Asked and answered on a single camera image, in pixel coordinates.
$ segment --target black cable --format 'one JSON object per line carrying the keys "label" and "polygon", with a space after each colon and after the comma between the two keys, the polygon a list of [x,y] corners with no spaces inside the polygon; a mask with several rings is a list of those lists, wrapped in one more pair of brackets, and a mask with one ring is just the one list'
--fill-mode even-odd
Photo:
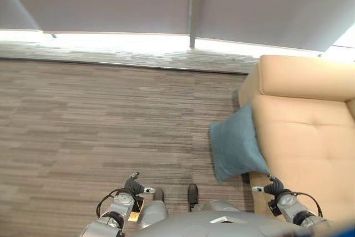
{"label": "black cable", "polygon": [[313,197],[313,196],[311,196],[311,195],[309,195],[309,194],[306,194],[306,193],[302,193],[302,192],[300,192],[300,191],[293,191],[293,193],[295,194],[295,196],[297,197],[298,195],[305,195],[305,196],[308,196],[309,198],[311,198],[315,203],[316,203],[316,205],[317,205],[317,209],[318,209],[318,216],[320,216],[321,218],[323,217],[323,212],[322,212],[322,209],[321,209],[321,206],[319,205],[319,203],[317,202],[317,200]]}
{"label": "black cable", "polygon": [[96,207],[96,216],[97,216],[98,218],[101,217],[100,209],[101,209],[102,203],[105,202],[105,200],[108,199],[109,197],[112,197],[112,198],[113,198],[112,194],[113,194],[114,192],[117,192],[117,193],[128,193],[128,194],[130,194],[130,195],[133,197],[133,199],[134,199],[134,203],[135,203],[135,204],[138,206],[138,208],[139,208],[139,204],[138,204],[138,202],[137,202],[137,198],[136,198],[136,196],[134,195],[134,193],[132,193],[131,190],[124,189],[124,188],[115,189],[115,190],[111,191],[108,195],[106,195],[106,196],[99,202],[99,204],[97,205],[97,207]]}

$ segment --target floor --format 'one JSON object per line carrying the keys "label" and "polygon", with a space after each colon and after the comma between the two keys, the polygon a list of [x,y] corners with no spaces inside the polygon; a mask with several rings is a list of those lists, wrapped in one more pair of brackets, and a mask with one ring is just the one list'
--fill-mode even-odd
{"label": "floor", "polygon": [[162,69],[200,70],[204,72],[250,73],[257,58],[198,49],[161,53],[125,51],[123,47],[80,48],[43,45],[36,42],[0,42],[0,58],[36,59],[80,63],[104,63]]}
{"label": "floor", "polygon": [[134,171],[164,189],[170,216],[187,212],[190,183],[202,203],[252,211],[248,181],[218,184],[209,148],[209,123],[238,108],[244,79],[0,60],[0,236],[77,236]]}

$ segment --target black shoe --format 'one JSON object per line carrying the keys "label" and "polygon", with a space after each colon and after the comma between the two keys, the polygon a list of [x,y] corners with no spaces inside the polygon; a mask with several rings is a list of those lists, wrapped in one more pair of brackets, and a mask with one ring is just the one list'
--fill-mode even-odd
{"label": "black shoe", "polygon": [[164,191],[162,188],[156,188],[153,195],[153,200],[164,202]]}
{"label": "black shoe", "polygon": [[192,208],[199,203],[199,190],[196,184],[191,183],[187,190],[187,202],[189,203],[189,210],[191,212]]}

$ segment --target striped carpet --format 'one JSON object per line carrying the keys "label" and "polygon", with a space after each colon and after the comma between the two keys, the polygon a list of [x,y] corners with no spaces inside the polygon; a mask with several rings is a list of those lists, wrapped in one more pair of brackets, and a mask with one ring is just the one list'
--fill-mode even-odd
{"label": "striped carpet", "polygon": [[247,181],[216,182],[208,132],[238,108],[244,79],[1,60],[0,236],[77,236],[136,170],[143,185],[164,189],[170,216],[187,212],[190,183],[202,203],[252,211]]}

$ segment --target blue pillow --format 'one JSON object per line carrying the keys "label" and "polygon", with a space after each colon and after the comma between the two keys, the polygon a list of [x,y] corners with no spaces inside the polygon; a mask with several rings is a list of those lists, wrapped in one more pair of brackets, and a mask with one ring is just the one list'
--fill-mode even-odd
{"label": "blue pillow", "polygon": [[219,183],[248,172],[270,173],[257,145],[250,103],[226,121],[211,123],[210,143]]}

